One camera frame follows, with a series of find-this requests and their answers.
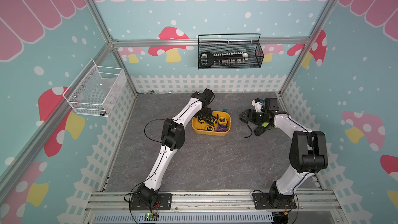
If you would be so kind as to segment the yellow black tape measure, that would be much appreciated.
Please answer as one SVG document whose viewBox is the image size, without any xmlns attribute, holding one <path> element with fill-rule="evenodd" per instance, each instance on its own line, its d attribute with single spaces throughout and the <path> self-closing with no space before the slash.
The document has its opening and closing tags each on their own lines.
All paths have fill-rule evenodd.
<svg viewBox="0 0 398 224">
<path fill-rule="evenodd" d="M 215 132 L 218 126 L 218 119 L 215 116 L 212 116 L 208 122 L 205 123 L 204 131 Z"/>
</svg>

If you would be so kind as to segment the yellow storage box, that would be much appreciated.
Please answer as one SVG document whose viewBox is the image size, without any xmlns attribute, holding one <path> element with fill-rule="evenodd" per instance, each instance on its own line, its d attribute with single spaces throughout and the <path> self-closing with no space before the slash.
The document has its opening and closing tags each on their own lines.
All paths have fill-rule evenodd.
<svg viewBox="0 0 398 224">
<path fill-rule="evenodd" d="M 231 116 L 227 112 L 213 111 L 210 122 L 194 117 L 191 125 L 195 133 L 203 135 L 226 136 L 231 129 Z"/>
</svg>

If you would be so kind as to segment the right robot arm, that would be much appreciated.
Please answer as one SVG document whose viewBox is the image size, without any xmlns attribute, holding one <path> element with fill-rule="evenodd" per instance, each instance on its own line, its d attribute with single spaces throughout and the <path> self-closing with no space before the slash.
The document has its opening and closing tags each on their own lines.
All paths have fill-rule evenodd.
<svg viewBox="0 0 398 224">
<path fill-rule="evenodd" d="M 240 121 L 257 126 L 252 134 L 260 136 L 268 129 L 278 128 L 291 138 L 290 165 L 286 172 L 273 182 L 268 193 L 255 190 L 253 199 L 260 207 L 277 208 L 281 204 L 294 203 L 295 190 L 309 177 L 328 167 L 326 136 L 321 131 L 304 127 L 281 111 L 276 98 L 257 98 L 252 105 L 253 109 L 246 109 L 239 115 Z"/>
</svg>

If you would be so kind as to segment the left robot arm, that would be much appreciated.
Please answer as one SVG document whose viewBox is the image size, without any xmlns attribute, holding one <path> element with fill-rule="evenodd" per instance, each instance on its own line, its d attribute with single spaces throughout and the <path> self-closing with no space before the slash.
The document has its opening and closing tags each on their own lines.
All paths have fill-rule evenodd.
<svg viewBox="0 0 398 224">
<path fill-rule="evenodd" d="M 161 148 L 148 177 L 138 186 L 138 198 L 149 207 L 154 207 L 161 187 L 163 176 L 174 154 L 185 142 L 185 127 L 192 118 L 201 123 L 215 125 L 216 118 L 208 105 L 214 99 L 214 93 L 205 89 L 202 93 L 194 92 L 186 106 L 173 118 L 164 120 L 161 134 Z"/>
</svg>

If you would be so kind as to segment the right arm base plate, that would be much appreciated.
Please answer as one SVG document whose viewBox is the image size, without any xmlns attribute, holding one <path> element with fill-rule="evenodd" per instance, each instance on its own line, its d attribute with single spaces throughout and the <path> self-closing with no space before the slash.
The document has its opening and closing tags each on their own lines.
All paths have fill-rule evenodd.
<svg viewBox="0 0 398 224">
<path fill-rule="evenodd" d="M 254 200 L 255 208 L 257 210 L 287 210 L 291 211 L 297 209 L 296 201 L 292 196 L 276 195 L 270 193 L 263 193 L 260 191 L 254 191 L 252 193 L 252 198 Z"/>
</svg>

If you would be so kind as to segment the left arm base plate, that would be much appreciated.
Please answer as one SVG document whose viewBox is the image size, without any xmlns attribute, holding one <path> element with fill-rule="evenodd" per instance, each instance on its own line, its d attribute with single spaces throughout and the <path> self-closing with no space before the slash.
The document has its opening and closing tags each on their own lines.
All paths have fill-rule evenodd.
<svg viewBox="0 0 398 224">
<path fill-rule="evenodd" d="M 129 203 L 129 210 L 132 211 L 168 211 L 171 209 L 172 196 L 172 194 L 154 194 L 150 198 L 143 198 L 138 194 L 133 194 L 127 202 Z"/>
</svg>

